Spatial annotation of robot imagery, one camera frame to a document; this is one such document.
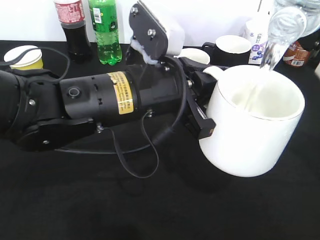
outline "bottle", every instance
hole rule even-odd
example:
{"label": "bottle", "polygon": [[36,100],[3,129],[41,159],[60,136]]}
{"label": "bottle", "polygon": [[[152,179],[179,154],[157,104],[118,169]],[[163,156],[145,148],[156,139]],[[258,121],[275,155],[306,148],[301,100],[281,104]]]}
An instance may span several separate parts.
{"label": "bottle", "polygon": [[290,46],[320,27],[319,0],[275,0],[261,68],[273,70]]}
{"label": "bottle", "polygon": [[243,37],[251,42],[249,64],[261,64],[268,41],[268,26],[270,16],[268,13],[258,12],[253,19],[244,26]]}
{"label": "bottle", "polygon": [[320,30],[299,38],[292,43],[283,56],[283,61],[295,68],[307,64],[310,58],[318,54],[320,48]]}
{"label": "bottle", "polygon": [[83,63],[92,57],[87,37],[84,8],[81,0],[53,0],[58,18],[64,31],[67,51],[76,63]]}
{"label": "bottle", "polygon": [[102,64],[115,65],[122,60],[119,44],[117,9],[115,0],[88,0],[93,29]]}

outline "black wire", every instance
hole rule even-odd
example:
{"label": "black wire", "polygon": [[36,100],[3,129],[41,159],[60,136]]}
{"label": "black wire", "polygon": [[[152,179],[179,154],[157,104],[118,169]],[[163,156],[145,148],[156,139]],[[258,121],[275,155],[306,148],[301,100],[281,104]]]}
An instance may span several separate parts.
{"label": "black wire", "polygon": [[[132,150],[127,150],[127,151],[123,151],[122,154],[132,154],[132,153],[136,153],[142,150],[147,149],[148,147],[150,147],[150,145],[144,145],[142,147],[139,148],[135,148]],[[90,155],[116,155],[117,152],[116,151],[100,151],[100,150],[87,150],[87,149],[72,149],[72,148],[59,148],[55,150],[56,152],[62,152],[62,153],[69,153],[69,154],[90,154]]]}
{"label": "black wire", "polygon": [[[177,61],[177,59],[171,59],[168,58],[170,61]],[[171,126],[171,128],[173,129],[178,122],[180,121],[182,115],[184,114],[185,108],[186,108],[186,104],[187,104],[187,78],[185,75],[185,71],[183,69],[183,67],[181,66],[181,63],[178,62],[178,64],[176,64],[176,66],[179,68],[179,74],[181,77],[181,90],[182,90],[182,97],[181,97],[181,104],[180,104],[180,108],[179,111],[176,115],[176,118]]]}
{"label": "black wire", "polygon": [[48,81],[48,80],[36,80],[36,79],[27,80],[25,86],[28,88],[31,83],[43,83],[43,82],[50,83],[50,84],[52,84],[52,83],[53,84],[58,84],[62,79],[64,79],[66,77],[66,75],[68,73],[68,70],[70,68],[71,61],[70,61],[70,58],[66,54],[64,54],[63,52],[61,52],[59,50],[51,48],[51,47],[40,46],[40,47],[34,47],[34,48],[27,49],[24,52],[22,52],[19,56],[17,56],[15,59],[13,59],[13,60],[1,61],[0,62],[0,66],[14,65],[14,64],[18,63],[28,52],[33,51],[33,50],[38,50],[38,49],[50,50],[50,51],[56,52],[57,54],[60,54],[61,56],[65,57],[65,59],[66,59],[66,68],[65,68],[63,74],[61,75],[61,77],[59,77],[58,79],[54,79],[54,80],[50,80],[50,81]]}
{"label": "black wire", "polygon": [[156,155],[156,164],[155,164],[155,167],[154,169],[152,170],[151,173],[147,174],[147,175],[140,175],[138,173],[136,173],[128,164],[128,162],[126,161],[124,155],[123,155],[123,152],[121,151],[120,149],[120,146],[119,146],[119,143],[116,139],[116,136],[115,136],[115,133],[114,131],[111,129],[111,128],[105,128],[105,129],[108,129],[109,131],[111,131],[112,133],[112,137],[113,137],[113,143],[114,143],[114,148],[115,148],[115,151],[116,151],[116,154],[120,160],[120,163],[122,164],[123,168],[129,173],[131,174],[132,176],[138,178],[138,179],[147,179],[147,178],[150,178],[152,175],[155,174],[155,172],[158,170],[158,167],[159,167],[159,154],[157,152],[157,149],[156,147],[154,146],[154,144],[152,143],[152,141],[150,140],[150,137],[148,136],[147,132],[146,132],[146,128],[145,128],[145,118],[146,116],[150,114],[150,111],[147,111],[143,117],[141,118],[141,131],[145,137],[145,139],[149,142],[150,146],[153,148],[154,150],[154,153]]}

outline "mug handle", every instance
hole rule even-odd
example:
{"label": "mug handle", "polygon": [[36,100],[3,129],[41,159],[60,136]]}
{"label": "mug handle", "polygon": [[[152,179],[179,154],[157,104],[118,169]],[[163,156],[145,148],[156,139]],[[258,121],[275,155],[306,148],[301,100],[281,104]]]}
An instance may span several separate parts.
{"label": "mug handle", "polygon": [[212,43],[212,42],[209,42],[209,41],[206,41],[202,47],[201,47],[201,50],[203,51],[206,47],[209,47],[209,48],[215,48],[216,47],[216,44],[215,43]]}
{"label": "mug handle", "polygon": [[210,66],[203,70],[205,74],[211,75],[215,80],[219,81],[225,74],[224,71],[217,66]]}

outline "black and white mug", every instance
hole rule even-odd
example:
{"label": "black and white mug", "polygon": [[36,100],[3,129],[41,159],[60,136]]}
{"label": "black and white mug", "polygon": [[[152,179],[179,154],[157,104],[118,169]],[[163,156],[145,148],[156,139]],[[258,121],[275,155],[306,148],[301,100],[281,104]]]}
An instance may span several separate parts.
{"label": "black and white mug", "polygon": [[202,50],[211,48],[210,64],[234,67],[248,64],[252,44],[249,40],[236,35],[220,36],[215,43],[205,42]]}

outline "green soda bottle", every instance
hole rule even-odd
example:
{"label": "green soda bottle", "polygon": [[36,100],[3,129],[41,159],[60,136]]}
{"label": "green soda bottle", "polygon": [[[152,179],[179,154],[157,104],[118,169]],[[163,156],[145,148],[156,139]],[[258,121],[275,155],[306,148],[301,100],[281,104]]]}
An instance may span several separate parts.
{"label": "green soda bottle", "polygon": [[116,1],[88,0],[88,2],[98,45],[98,57],[102,64],[113,66],[122,60]]}

